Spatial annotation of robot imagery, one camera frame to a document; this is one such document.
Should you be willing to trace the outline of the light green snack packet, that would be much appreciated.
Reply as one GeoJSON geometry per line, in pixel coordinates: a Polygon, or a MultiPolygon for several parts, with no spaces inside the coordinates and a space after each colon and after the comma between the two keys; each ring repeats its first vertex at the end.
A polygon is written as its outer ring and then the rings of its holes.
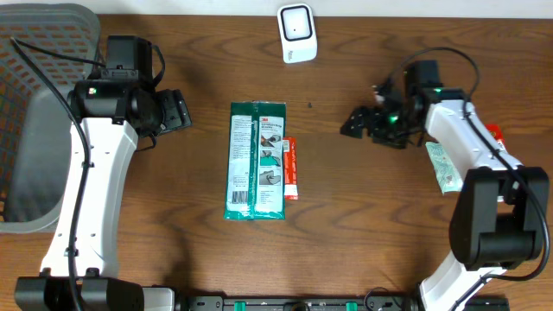
{"type": "Polygon", "coordinates": [[[445,149],[439,143],[432,142],[426,142],[425,147],[442,194],[460,192],[463,180],[445,149]]]}

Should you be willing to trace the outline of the small red snack packet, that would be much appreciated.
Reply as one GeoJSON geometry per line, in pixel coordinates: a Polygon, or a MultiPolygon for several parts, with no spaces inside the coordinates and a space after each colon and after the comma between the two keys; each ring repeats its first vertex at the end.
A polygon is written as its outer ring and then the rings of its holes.
{"type": "Polygon", "coordinates": [[[283,139],[283,159],[284,198],[298,200],[296,140],[294,137],[286,136],[283,139]]]}

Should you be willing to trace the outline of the large red snack bag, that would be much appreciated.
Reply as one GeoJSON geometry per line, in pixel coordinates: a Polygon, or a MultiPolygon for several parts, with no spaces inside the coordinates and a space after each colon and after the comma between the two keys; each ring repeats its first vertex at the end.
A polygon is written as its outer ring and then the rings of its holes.
{"type": "Polygon", "coordinates": [[[499,149],[505,151],[505,139],[500,127],[497,124],[486,124],[486,128],[497,142],[499,149]]]}

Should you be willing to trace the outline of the white green snack packet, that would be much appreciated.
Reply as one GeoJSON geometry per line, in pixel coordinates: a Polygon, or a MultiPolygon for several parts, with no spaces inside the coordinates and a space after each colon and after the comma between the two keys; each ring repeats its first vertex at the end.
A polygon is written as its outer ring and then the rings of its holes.
{"type": "Polygon", "coordinates": [[[285,218],[285,130],[285,103],[231,103],[226,219],[285,218]]]}

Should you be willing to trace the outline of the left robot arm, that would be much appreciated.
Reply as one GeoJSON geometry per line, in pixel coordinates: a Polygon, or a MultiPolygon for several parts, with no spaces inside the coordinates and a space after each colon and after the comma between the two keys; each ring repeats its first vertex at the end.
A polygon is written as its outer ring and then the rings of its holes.
{"type": "Polygon", "coordinates": [[[60,217],[38,276],[15,289],[22,310],[183,310],[176,289],[118,278],[118,220],[138,141],[187,128],[178,90],[160,90],[158,46],[131,35],[107,40],[107,59],[59,101],[71,121],[71,158],[60,217]]]}

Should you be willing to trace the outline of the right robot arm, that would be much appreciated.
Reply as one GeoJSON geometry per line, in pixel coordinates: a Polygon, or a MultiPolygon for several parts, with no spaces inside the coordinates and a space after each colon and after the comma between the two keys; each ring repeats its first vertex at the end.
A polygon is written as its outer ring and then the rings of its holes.
{"type": "Polygon", "coordinates": [[[356,108],[344,136],[406,148],[419,133],[437,141],[462,178],[450,220],[450,252],[439,268],[398,304],[402,310],[462,310],[493,279],[525,282],[551,251],[546,220],[550,180],[540,167],[509,155],[478,118],[470,95],[441,82],[434,60],[404,69],[404,91],[391,79],[374,86],[378,101],[356,108]]]}

